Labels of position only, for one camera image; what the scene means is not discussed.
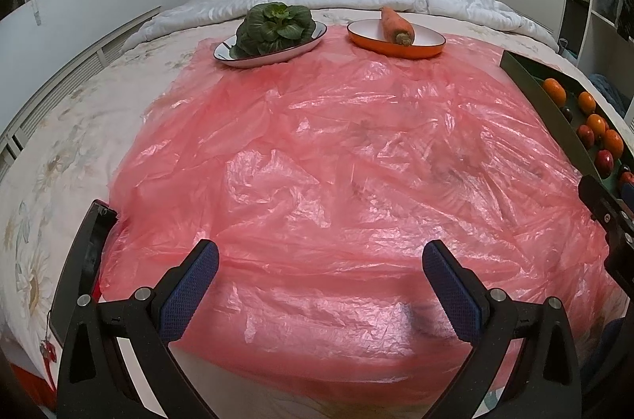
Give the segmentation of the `red fruit pair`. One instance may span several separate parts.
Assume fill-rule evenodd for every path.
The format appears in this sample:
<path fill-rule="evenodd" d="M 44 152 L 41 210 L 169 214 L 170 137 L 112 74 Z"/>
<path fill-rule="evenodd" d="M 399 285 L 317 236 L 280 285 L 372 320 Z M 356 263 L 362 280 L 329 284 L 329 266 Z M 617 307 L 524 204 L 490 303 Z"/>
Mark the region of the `red fruit pair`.
<path fill-rule="evenodd" d="M 607 179 L 615 168 L 613 153 L 608 150 L 599 150 L 595 155 L 594 166 L 600 177 Z"/>

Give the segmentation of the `small orange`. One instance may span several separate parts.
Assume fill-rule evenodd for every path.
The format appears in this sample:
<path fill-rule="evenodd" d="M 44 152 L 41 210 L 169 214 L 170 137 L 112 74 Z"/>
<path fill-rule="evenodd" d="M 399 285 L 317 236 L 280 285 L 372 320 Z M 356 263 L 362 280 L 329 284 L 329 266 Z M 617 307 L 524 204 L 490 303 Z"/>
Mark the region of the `small orange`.
<path fill-rule="evenodd" d="M 596 109 L 596 102 L 594 97 L 587 91 L 581 92 L 577 98 L 577 104 L 579 109 L 585 116 L 591 116 Z"/>
<path fill-rule="evenodd" d="M 614 160 L 620 160 L 624 151 L 624 143 L 616 130 L 606 130 L 603 136 L 603 149 L 609 151 Z"/>
<path fill-rule="evenodd" d="M 608 130 L 605 119 L 596 113 L 591 113 L 590 116 L 587 117 L 586 125 L 593 131 L 596 140 L 601 140 Z"/>

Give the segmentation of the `large orange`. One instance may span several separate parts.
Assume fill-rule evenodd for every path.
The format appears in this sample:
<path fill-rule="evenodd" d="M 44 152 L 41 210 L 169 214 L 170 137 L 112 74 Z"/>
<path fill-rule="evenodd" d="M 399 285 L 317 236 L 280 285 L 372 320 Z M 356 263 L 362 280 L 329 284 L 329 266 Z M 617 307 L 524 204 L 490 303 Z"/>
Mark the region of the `large orange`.
<path fill-rule="evenodd" d="M 558 108 L 566 105 L 567 94 L 561 83 L 554 78 L 547 78 L 542 83 L 544 92 L 552 99 Z"/>

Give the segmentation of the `dark plum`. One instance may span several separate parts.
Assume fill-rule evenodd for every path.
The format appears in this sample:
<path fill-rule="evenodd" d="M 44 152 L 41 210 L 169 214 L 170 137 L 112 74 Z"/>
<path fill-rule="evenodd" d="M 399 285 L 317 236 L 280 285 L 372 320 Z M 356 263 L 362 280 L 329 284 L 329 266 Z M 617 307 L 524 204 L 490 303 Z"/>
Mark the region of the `dark plum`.
<path fill-rule="evenodd" d="M 569 107 L 563 107 L 561 109 L 561 112 L 562 112 L 562 114 L 565 117 L 567 122 L 569 122 L 569 123 L 572 122 L 574 116 L 572 114 L 571 109 L 569 109 Z"/>

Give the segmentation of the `green rectangular tray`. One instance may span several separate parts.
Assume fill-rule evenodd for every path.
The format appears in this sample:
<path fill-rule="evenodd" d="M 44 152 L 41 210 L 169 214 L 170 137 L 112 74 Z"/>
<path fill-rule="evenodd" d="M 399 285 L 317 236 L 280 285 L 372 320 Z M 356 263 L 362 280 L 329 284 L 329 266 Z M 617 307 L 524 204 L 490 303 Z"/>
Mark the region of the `green rectangular tray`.
<path fill-rule="evenodd" d="M 521 54 L 505 51 L 502 54 L 500 66 L 507 72 L 510 79 L 516 83 L 519 90 L 531 103 L 539 117 L 544 122 L 549 134 L 560 145 L 571 164 L 578 169 L 581 174 L 593 175 L 615 198 L 620 198 L 618 181 L 622 172 L 631 171 L 633 173 L 633 151 L 625 143 L 625 137 L 616 130 L 616 126 L 604 109 L 596 103 L 596 114 L 602 116 L 607 122 L 609 130 L 616 130 L 624 143 L 624 151 L 620 160 L 615 160 L 614 171 L 607 179 L 602 179 L 594 166 L 596 153 L 603 149 L 603 138 L 594 142 L 593 148 L 586 150 L 579 140 L 576 130 L 581 124 L 586 124 L 587 116 L 579 109 L 577 104 L 578 95 L 584 92 L 584 87 L 574 78 L 557 71 L 554 68 L 540 64 Z M 557 79 L 567 94 L 566 105 L 573 114 L 572 122 L 567 122 L 561 109 L 556 106 L 552 99 L 544 92 L 542 83 L 547 78 Z"/>

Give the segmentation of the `red tassel charm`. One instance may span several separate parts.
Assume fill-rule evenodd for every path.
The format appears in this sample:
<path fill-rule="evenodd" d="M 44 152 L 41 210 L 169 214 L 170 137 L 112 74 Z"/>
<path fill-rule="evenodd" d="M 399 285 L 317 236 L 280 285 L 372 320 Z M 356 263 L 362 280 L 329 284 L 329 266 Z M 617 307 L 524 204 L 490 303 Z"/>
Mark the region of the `red tassel charm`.
<path fill-rule="evenodd" d="M 40 343 L 40 353 L 44 363 L 46 379 L 50 389 L 57 393 L 56 380 L 53 374 L 54 365 L 57 363 L 57 352 L 52 342 L 52 332 L 50 331 L 50 312 L 47 312 L 45 319 L 44 339 Z"/>

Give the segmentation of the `black smartphone red case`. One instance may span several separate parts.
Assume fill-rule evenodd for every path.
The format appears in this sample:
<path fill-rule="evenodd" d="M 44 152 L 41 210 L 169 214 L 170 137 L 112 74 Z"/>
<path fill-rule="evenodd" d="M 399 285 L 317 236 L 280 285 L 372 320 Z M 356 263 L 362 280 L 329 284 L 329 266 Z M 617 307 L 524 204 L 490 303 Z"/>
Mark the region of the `black smartphone red case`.
<path fill-rule="evenodd" d="M 52 308 L 50 330 L 63 345 L 80 296 L 99 299 L 99 270 L 107 237 L 117 222 L 117 212 L 105 202 L 94 200 L 78 227 L 62 267 Z"/>

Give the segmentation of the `blue folded blanket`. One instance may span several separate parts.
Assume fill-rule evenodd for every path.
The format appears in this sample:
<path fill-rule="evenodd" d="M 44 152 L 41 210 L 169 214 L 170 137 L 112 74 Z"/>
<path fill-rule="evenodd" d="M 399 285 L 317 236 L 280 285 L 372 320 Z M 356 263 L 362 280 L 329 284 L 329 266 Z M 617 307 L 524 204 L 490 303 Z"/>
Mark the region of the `blue folded blanket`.
<path fill-rule="evenodd" d="M 591 74 L 589 80 L 600 91 L 605 99 L 613 106 L 615 111 L 621 116 L 625 117 L 625 113 L 628 111 L 630 105 L 630 98 L 621 93 L 617 86 L 609 81 L 609 79 L 601 74 Z"/>

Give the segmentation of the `white radiator cover cabinet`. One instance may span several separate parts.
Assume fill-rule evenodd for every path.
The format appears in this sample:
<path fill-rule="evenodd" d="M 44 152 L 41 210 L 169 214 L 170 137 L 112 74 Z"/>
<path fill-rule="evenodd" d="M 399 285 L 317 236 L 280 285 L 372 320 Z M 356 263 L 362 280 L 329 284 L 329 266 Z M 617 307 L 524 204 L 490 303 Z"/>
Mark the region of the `white radiator cover cabinet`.
<path fill-rule="evenodd" d="M 94 42 L 60 68 L 28 99 L 1 133 L 1 174 L 5 174 L 24 151 L 47 113 L 83 83 L 114 63 L 121 56 L 126 40 L 160 10 L 160 6 L 151 8 Z"/>

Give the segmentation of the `orange carrot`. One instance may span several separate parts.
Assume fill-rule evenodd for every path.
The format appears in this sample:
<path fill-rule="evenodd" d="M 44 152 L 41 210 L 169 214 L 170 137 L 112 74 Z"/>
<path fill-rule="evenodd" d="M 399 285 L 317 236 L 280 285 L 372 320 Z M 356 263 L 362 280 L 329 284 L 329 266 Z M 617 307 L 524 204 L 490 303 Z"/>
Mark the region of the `orange carrot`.
<path fill-rule="evenodd" d="M 384 35 L 387 42 L 404 47 L 414 45 L 416 33 L 409 21 L 388 6 L 382 7 L 380 12 L 382 13 L 380 17 L 382 35 Z"/>

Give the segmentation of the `pink plastic sheet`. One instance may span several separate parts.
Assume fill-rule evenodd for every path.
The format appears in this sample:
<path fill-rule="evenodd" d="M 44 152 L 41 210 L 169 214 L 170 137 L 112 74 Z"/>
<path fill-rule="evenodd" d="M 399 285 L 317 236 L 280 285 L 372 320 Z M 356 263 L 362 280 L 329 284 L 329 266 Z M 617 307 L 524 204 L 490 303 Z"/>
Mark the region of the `pink plastic sheet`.
<path fill-rule="evenodd" d="M 398 60 L 332 27 L 294 60 L 234 70 L 218 44 L 197 43 L 110 187 L 105 299 L 202 239 L 219 248 L 183 351 L 311 398 L 430 404 L 468 353 L 421 269 L 434 239 L 489 287 L 560 298 L 581 351 L 623 311 L 579 173 L 497 47 L 453 37 Z"/>

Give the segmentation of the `orange rimmed white plate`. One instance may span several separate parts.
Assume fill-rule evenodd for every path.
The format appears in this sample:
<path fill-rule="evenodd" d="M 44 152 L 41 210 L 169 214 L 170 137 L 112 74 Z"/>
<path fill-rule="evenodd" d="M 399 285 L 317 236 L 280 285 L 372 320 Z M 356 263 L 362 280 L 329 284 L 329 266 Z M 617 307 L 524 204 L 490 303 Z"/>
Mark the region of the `orange rimmed white plate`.
<path fill-rule="evenodd" d="M 363 19 L 347 25 L 349 39 L 357 46 L 386 57 L 399 57 L 406 60 L 422 60 L 436 57 L 446 45 L 442 34 L 419 24 L 412 26 L 415 42 L 411 46 L 400 46 L 387 42 L 382 35 L 382 23 L 379 19 Z"/>

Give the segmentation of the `white patterned plate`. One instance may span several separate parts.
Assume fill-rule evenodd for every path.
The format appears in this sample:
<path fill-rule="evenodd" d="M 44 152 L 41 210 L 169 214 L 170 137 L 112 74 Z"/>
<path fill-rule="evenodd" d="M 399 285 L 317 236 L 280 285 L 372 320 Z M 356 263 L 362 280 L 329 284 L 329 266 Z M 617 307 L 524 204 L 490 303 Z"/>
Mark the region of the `white patterned plate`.
<path fill-rule="evenodd" d="M 258 55 L 258 57 L 245 57 L 237 52 L 237 36 L 233 35 L 214 50 L 214 59 L 232 68 L 247 69 L 265 65 L 288 62 L 295 57 L 313 51 L 323 41 L 328 31 L 326 24 L 317 21 L 311 40 L 300 46 L 271 53 Z"/>

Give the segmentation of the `green leafy vegetable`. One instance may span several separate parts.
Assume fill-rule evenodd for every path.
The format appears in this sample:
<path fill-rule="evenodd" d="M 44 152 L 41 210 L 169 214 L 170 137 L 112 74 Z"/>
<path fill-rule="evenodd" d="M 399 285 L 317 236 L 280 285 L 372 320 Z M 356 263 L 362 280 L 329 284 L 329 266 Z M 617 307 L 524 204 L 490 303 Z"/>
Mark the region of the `green leafy vegetable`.
<path fill-rule="evenodd" d="M 316 22 L 302 5 L 281 2 L 259 4 L 237 28 L 237 52 L 245 57 L 271 54 L 311 40 Z"/>

